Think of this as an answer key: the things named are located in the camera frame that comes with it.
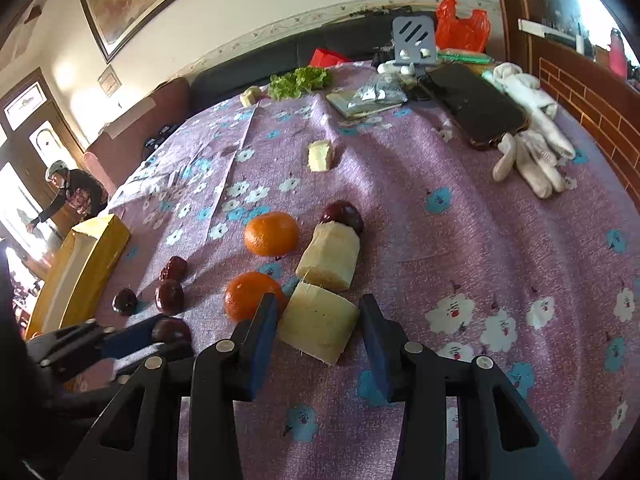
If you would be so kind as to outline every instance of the metal bolt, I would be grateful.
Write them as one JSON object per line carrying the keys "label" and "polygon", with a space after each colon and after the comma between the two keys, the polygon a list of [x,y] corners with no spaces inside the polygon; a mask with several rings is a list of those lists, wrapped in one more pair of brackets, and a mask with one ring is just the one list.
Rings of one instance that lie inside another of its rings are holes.
{"label": "metal bolt", "polygon": [[145,368],[147,370],[156,370],[162,366],[162,358],[158,355],[153,355],[145,361]]}
{"label": "metal bolt", "polygon": [[407,341],[404,343],[404,349],[409,352],[409,354],[419,354],[422,352],[422,345],[417,341]]}
{"label": "metal bolt", "polygon": [[236,345],[231,339],[223,339],[216,343],[216,350],[218,352],[231,352],[235,347]]}
{"label": "metal bolt", "polygon": [[476,364],[484,370],[488,370],[494,366],[494,362],[490,357],[485,355],[481,355],[478,359],[476,359]]}

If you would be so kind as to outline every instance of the pink bottle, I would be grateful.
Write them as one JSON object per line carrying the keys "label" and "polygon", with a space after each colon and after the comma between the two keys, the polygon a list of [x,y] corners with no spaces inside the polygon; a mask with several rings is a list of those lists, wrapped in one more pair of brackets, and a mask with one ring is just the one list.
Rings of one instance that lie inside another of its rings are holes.
{"label": "pink bottle", "polygon": [[609,53],[609,69],[626,81],[626,56],[622,35],[616,28],[611,29],[611,51]]}

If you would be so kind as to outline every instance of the cardboard box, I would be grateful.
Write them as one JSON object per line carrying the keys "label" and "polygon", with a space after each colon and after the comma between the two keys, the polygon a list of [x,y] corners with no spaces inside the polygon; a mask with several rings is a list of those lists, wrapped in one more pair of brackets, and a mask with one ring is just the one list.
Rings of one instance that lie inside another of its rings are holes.
{"label": "cardboard box", "polygon": [[104,286],[129,241],[116,215],[91,218],[69,231],[31,314],[26,339],[94,316]]}

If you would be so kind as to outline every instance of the white helmet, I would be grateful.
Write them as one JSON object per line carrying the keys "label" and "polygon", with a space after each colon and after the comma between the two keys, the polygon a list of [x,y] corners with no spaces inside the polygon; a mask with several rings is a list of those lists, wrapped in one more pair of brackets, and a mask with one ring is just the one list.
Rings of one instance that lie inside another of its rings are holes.
{"label": "white helmet", "polygon": [[52,173],[55,173],[56,171],[60,171],[60,170],[68,170],[68,167],[66,166],[66,163],[63,160],[57,160],[56,162],[51,164],[47,168],[47,173],[44,174],[44,178],[46,180],[49,180],[51,178]]}

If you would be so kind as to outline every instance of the red plastic bag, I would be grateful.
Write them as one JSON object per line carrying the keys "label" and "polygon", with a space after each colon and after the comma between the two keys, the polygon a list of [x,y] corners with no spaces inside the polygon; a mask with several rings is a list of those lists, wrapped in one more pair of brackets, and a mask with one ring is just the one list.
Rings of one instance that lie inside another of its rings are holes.
{"label": "red plastic bag", "polygon": [[456,1],[442,0],[436,9],[438,48],[462,48],[484,52],[491,33],[491,22],[486,10],[474,9],[471,18],[456,17]]}
{"label": "red plastic bag", "polygon": [[315,66],[318,68],[327,68],[329,66],[335,66],[338,63],[348,63],[351,59],[344,57],[342,54],[338,54],[333,50],[327,50],[325,48],[316,48],[314,56],[309,62],[309,66]]}

